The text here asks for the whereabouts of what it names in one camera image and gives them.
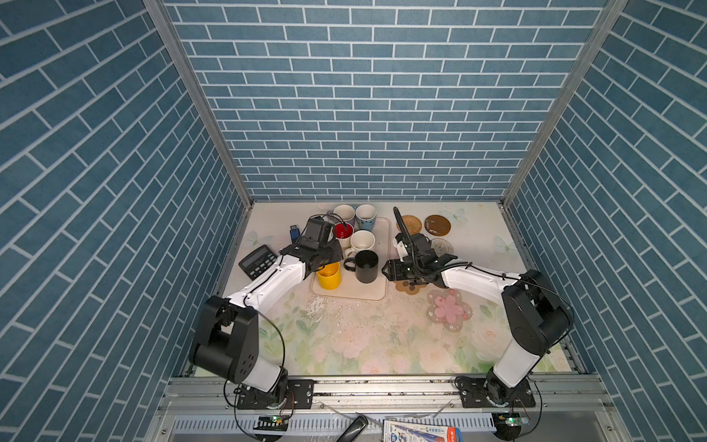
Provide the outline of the brown paw print coaster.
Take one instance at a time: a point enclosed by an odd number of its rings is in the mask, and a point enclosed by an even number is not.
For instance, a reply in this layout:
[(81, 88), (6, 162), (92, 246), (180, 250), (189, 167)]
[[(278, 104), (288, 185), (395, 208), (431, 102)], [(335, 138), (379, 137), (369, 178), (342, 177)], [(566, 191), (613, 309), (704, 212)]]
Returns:
[(398, 281), (395, 283), (395, 288), (398, 292), (408, 296), (415, 296), (427, 288), (427, 285), (416, 285), (410, 281)]

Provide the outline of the dark brown wooden coaster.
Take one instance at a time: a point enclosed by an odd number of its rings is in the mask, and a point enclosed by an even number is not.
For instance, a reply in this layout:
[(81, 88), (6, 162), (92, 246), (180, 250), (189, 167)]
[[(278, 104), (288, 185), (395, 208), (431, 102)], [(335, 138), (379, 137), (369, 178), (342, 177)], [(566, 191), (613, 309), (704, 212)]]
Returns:
[(444, 237), (451, 232), (451, 222), (443, 215), (429, 215), (423, 225), (435, 237)]

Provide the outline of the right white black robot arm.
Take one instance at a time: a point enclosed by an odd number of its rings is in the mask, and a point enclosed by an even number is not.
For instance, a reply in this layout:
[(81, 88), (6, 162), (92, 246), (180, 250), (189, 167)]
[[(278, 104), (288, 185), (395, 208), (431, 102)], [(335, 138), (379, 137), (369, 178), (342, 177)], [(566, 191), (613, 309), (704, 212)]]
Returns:
[(439, 256), (430, 239), (405, 231), (396, 235), (395, 247), (399, 257), (382, 268), (388, 280), (469, 292), (504, 307), (512, 339), (483, 385), (489, 402), (498, 407), (515, 401), (528, 374), (574, 325), (568, 303), (537, 270), (501, 273), (455, 255)]

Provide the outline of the white speckled mug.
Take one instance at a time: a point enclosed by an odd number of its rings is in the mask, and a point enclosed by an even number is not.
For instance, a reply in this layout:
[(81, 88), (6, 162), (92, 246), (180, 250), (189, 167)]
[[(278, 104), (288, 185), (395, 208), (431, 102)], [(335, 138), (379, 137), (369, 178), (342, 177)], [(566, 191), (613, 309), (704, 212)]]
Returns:
[(344, 251), (344, 258), (354, 257), (363, 250), (373, 250), (375, 246), (376, 237), (372, 232), (367, 230), (358, 230), (351, 235), (348, 242), (348, 247)]

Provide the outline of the pink flower coaster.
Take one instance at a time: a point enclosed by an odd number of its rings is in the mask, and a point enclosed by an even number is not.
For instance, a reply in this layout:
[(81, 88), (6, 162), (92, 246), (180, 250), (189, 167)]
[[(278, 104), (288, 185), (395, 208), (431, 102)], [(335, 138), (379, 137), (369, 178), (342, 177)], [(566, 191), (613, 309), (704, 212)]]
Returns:
[(425, 317), (429, 322), (441, 324), (448, 332), (460, 332), (473, 316), (473, 309), (463, 301), (458, 290), (436, 289), (428, 292), (426, 298)]

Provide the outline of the black mug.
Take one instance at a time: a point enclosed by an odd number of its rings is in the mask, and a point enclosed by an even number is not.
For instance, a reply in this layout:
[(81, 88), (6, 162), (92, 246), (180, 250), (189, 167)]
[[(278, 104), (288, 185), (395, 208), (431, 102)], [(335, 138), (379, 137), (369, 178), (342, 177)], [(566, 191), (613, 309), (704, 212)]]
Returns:
[(344, 269), (354, 272), (362, 284), (371, 284), (377, 279), (379, 256), (373, 250), (361, 250), (344, 260)]

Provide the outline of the yellow mug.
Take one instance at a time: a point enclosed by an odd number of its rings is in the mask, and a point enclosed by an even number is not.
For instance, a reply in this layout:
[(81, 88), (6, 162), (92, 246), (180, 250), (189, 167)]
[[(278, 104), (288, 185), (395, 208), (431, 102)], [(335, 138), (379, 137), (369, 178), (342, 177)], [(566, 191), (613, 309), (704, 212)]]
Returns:
[(340, 263), (325, 265), (317, 272), (317, 280), (322, 289), (332, 291), (342, 283), (342, 269)]

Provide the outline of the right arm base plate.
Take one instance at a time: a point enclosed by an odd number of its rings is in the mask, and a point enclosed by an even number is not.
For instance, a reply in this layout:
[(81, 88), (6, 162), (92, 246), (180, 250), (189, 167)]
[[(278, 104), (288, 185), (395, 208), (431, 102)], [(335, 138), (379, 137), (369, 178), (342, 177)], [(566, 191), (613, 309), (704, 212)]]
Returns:
[(458, 376), (453, 385), (460, 393), (464, 408), (504, 408), (515, 405), (525, 405), (528, 408), (537, 404), (528, 379), (523, 379), (515, 387), (508, 387), (494, 377)]

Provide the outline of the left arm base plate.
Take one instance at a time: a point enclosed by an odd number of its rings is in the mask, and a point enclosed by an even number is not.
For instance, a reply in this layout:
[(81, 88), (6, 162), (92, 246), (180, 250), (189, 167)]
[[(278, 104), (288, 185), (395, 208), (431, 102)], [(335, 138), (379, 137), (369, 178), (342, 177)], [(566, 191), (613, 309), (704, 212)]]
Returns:
[(280, 382), (273, 392), (241, 387), (238, 393), (239, 410), (309, 410), (314, 396), (313, 379), (288, 379)]

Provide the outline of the beige serving tray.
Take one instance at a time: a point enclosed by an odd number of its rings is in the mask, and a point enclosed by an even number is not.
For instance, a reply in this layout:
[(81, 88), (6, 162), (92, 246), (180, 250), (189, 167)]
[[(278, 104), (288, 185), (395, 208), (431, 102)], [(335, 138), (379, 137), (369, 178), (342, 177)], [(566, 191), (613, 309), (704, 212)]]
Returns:
[(311, 276), (309, 291), (317, 296), (330, 298), (348, 298), (357, 300), (380, 301), (388, 294), (388, 280), (381, 274), (382, 266), (390, 259), (391, 222), (386, 217), (379, 217), (373, 228), (376, 246), (373, 251), (379, 256), (377, 279), (370, 284), (359, 282), (353, 272), (341, 271), (342, 283), (333, 290), (322, 288), (318, 277)]

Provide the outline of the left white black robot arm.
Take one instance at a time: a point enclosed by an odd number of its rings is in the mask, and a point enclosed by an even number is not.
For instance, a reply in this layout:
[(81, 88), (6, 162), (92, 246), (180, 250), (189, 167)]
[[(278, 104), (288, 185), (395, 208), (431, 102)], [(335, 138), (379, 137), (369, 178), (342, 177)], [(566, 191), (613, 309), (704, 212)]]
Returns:
[(201, 307), (189, 361), (222, 379), (281, 403), (287, 371), (259, 356), (259, 320), (282, 296), (325, 266), (342, 261), (342, 247), (326, 215), (313, 215), (298, 240), (243, 289), (213, 296)]

